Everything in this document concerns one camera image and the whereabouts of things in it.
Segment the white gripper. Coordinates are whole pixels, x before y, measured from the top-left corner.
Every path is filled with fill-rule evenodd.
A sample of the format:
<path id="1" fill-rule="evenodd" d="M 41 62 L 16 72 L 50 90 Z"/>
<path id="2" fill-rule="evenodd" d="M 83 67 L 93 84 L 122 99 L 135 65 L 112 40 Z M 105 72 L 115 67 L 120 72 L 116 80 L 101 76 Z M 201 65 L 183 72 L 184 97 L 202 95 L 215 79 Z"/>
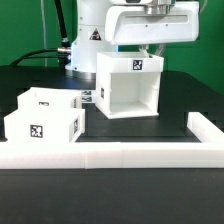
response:
<path id="1" fill-rule="evenodd" d="M 162 56 L 162 43 L 191 42 L 199 34 L 199 4 L 176 3 L 168 14 L 147 14 L 145 7 L 112 6 L 106 15 L 105 39 L 112 45 L 140 45 L 148 56 L 148 45 L 159 44 L 155 54 Z"/>

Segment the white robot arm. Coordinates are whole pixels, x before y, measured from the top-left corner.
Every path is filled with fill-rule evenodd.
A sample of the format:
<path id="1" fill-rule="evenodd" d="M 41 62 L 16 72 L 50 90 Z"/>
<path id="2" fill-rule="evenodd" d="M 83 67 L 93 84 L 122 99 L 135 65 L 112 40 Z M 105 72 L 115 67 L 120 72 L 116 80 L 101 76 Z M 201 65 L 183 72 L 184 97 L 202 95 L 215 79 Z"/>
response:
<path id="1" fill-rule="evenodd" d="M 158 46 L 191 42 L 199 35 L 199 3 L 185 0 L 77 0 L 77 37 L 72 42 L 69 74 L 96 75 L 97 54 L 120 46 Z"/>

